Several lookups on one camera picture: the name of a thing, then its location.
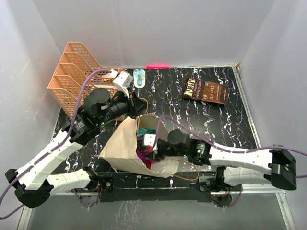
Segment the purple blackcurrant candy bag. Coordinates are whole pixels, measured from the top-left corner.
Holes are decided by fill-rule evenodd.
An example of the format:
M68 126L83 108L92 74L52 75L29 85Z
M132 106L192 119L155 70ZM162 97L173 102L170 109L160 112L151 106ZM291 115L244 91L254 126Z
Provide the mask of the purple blackcurrant candy bag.
M142 162L144 164L149 164L149 163L155 163L157 162L156 159L156 154L153 151L152 146L148 146L148 147L137 147L136 149L136 154L139 157L139 159L142 160Z

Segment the beige paper bag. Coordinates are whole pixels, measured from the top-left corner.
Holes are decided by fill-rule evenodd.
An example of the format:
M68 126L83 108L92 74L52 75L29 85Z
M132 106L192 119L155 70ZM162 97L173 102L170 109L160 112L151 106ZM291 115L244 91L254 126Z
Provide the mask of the beige paper bag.
M167 140L168 131L154 114L145 114L138 119L127 117L120 123L115 132L103 147L99 158L106 160L113 169L139 175L167 178L179 169L181 163L187 163L182 157L166 156L148 168L137 156L137 133L139 129L158 129L158 137Z

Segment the brown Kettle chips bag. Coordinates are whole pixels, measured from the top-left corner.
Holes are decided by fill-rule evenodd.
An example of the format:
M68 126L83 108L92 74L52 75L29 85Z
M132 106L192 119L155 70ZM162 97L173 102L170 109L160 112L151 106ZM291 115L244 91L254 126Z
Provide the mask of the brown Kettle chips bag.
M226 105L229 87L219 83L187 77L183 98Z

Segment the green snack bag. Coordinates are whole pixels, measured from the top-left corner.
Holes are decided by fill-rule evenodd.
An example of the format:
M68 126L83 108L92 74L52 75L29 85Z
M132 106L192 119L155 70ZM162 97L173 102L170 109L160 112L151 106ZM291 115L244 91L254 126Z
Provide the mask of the green snack bag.
M142 135L145 135L145 134L156 134L156 130L155 129L139 129L138 130L138 133L137 133L137 136L142 136Z

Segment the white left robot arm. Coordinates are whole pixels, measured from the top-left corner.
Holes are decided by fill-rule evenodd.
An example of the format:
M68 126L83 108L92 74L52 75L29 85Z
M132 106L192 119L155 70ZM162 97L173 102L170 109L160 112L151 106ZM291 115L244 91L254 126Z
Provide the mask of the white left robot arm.
M54 139L28 164L18 170L9 169L5 176L15 188L17 199L28 208L45 203L52 195L75 189L95 191L101 186L100 177L91 167L53 174L71 154L100 134L100 127L123 115L138 118L148 103L134 91L117 91L111 96L107 89L91 91L77 113L63 126Z

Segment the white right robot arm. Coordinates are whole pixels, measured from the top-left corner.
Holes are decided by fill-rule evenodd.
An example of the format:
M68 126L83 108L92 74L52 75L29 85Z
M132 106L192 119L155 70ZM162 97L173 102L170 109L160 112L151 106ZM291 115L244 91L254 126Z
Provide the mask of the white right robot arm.
M146 157L161 161L166 157L187 157L195 165L216 166L215 177L200 179L206 191L219 192L240 184L271 184L293 191L296 184L296 159L281 145L260 149L240 149L191 138L179 129L168 133L167 139L145 134Z

